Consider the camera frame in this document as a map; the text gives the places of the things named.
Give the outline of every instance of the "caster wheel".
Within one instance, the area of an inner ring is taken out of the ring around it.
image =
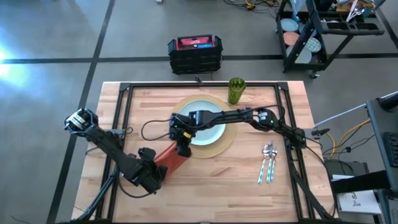
[[[312,71],[310,74],[310,78],[311,79],[316,79],[318,78],[320,75],[317,73],[317,71]]]

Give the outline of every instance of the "wooden table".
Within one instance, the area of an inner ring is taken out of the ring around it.
[[[97,109],[99,125],[111,129],[119,82],[105,82]],[[288,82],[297,126],[314,126],[303,82]],[[174,105],[189,95],[209,94],[227,100],[225,87],[134,88],[129,126],[134,132],[127,136],[124,151],[137,154],[140,147],[162,152],[172,142],[167,138],[144,141],[140,130],[152,119],[168,119]],[[276,104],[275,92],[270,87],[247,87],[240,102],[232,109]],[[123,111],[121,109],[121,127]],[[167,133],[167,123],[152,123],[146,127],[147,138]],[[257,184],[262,163],[261,149],[274,140],[279,149],[275,179],[271,184]],[[319,156],[319,145],[307,141]],[[333,210],[333,198],[324,166],[309,150],[303,150],[308,181],[313,194],[327,211]],[[85,160],[75,207],[85,209],[100,189],[105,154],[90,152]],[[122,178],[124,188],[134,195],[142,195],[142,187],[135,187]],[[303,199],[303,212],[307,209]],[[82,214],[74,209],[73,218]],[[294,199],[282,136],[263,133],[248,124],[238,124],[238,135],[222,154],[210,159],[194,159],[183,164],[163,184],[156,195],[142,199],[129,198],[120,190],[117,194],[114,222],[295,222]]]

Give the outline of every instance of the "gray floor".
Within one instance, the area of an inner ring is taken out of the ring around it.
[[[0,59],[92,57],[108,0],[0,1]],[[388,0],[382,7],[398,33],[398,20]],[[100,57],[166,56],[167,42],[183,35],[216,34],[225,55],[280,54],[270,13],[255,14],[220,0],[116,0]],[[340,37],[325,37],[329,52]],[[398,53],[386,33],[354,39],[343,51]],[[89,63],[0,64],[0,223],[44,223],[50,208],[69,134],[63,120],[77,109]],[[398,58],[339,59],[316,80],[303,72],[282,73],[280,60],[230,60],[213,74],[215,80],[303,80],[315,122],[396,91]],[[201,75],[209,80],[208,75]],[[193,80],[176,76],[166,62],[99,63],[86,107],[95,110],[105,81]],[[367,118],[357,110],[329,123],[338,141],[350,127]],[[372,135],[370,126],[352,141]],[[322,139],[325,148],[331,146]],[[64,191],[59,221],[66,221],[83,167],[86,143],[79,140]],[[341,157],[383,169],[374,140]]]

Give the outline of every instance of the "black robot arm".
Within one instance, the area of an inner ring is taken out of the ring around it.
[[[169,138],[177,142],[177,152],[190,157],[189,143],[197,131],[212,128],[217,124],[245,122],[259,131],[275,131],[287,138],[294,148],[306,146],[304,130],[291,128],[280,122],[276,115],[266,107],[244,108],[232,111],[213,113],[211,111],[192,111],[188,116],[173,113],[170,117]]]
[[[125,154],[120,135],[101,129],[97,115],[89,109],[79,109],[69,116],[65,120],[65,130],[96,144],[117,164],[123,177],[135,186],[141,185],[150,194],[160,189],[167,168],[157,167],[155,151],[144,147],[138,150],[140,157]]]

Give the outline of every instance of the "metal cart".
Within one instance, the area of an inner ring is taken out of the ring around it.
[[[348,12],[318,11],[317,7],[319,6],[316,5],[314,0],[306,0],[308,12],[298,12],[296,15],[305,26],[300,33],[298,41],[293,46],[291,53],[287,55],[287,47],[283,36],[284,31],[282,30],[281,24],[282,19],[291,19],[293,16],[293,12],[284,11],[287,1],[288,0],[282,0],[276,15],[277,28],[275,30],[279,36],[280,48],[284,59],[284,73],[289,70],[309,70],[311,71],[310,77],[316,78],[319,76],[318,72],[326,70],[354,36],[382,35],[384,33],[379,19],[374,14],[371,14],[369,17],[355,16],[349,22],[346,22],[346,18],[349,14]],[[302,49],[306,47],[305,44],[311,37],[314,29],[317,30],[317,34],[314,38],[320,41],[322,46],[321,50],[312,55],[312,59],[309,63],[296,63],[297,57]],[[346,38],[331,55],[328,55],[322,39],[322,34],[345,35]]]

